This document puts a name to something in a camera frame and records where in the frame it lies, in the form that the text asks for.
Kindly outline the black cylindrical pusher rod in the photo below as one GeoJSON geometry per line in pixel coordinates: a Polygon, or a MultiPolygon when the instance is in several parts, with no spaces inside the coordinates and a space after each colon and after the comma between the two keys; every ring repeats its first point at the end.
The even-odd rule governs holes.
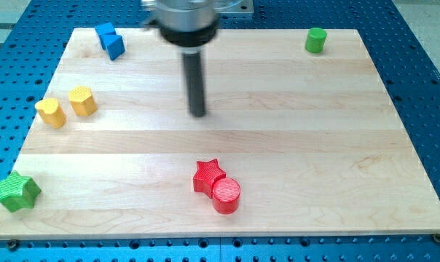
{"type": "Polygon", "coordinates": [[[189,112],[194,117],[206,114],[202,53],[199,47],[181,51],[189,112]]]}

